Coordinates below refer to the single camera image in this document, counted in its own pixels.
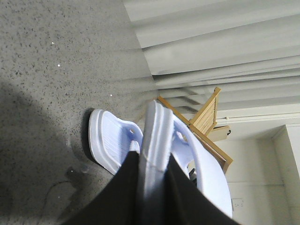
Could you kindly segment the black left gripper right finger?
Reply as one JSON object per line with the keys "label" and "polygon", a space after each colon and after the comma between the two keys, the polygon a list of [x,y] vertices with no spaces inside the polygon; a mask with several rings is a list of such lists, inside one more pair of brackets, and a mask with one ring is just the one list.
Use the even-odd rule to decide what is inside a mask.
{"label": "black left gripper right finger", "polygon": [[175,158],[165,173],[165,225],[237,225],[186,177]]}

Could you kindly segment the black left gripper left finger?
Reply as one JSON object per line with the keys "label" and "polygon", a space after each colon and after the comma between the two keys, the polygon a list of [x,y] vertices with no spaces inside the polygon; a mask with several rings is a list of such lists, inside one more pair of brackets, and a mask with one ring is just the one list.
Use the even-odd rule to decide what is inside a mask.
{"label": "black left gripper left finger", "polygon": [[135,225],[139,154],[130,151],[106,187],[65,225]]}

